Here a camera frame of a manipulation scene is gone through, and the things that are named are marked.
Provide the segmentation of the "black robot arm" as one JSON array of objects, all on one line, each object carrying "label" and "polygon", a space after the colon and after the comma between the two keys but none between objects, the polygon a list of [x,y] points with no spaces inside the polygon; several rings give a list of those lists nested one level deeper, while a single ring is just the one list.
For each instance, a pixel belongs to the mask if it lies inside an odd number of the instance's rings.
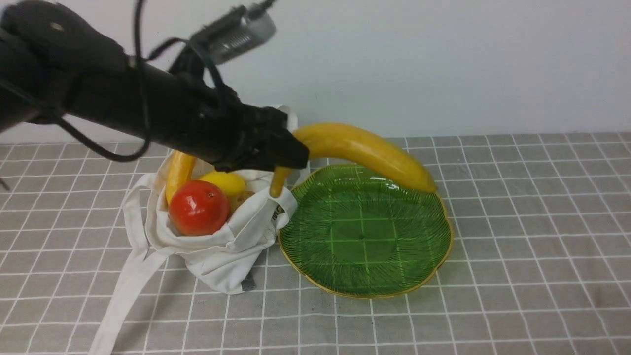
[{"label": "black robot arm", "polygon": [[144,57],[142,0],[133,54],[62,4],[10,4],[1,11],[1,130],[54,124],[115,162],[137,160],[156,143],[223,172],[305,168],[309,151],[288,114],[242,103],[218,70],[274,36],[272,5],[234,7]]}]

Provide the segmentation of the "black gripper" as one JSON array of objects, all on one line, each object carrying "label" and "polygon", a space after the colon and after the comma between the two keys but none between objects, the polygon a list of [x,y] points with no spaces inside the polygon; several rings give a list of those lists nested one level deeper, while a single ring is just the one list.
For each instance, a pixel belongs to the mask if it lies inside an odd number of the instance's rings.
[{"label": "black gripper", "polygon": [[309,149],[290,131],[289,115],[274,107],[207,104],[199,116],[199,157],[219,171],[304,169]]}]

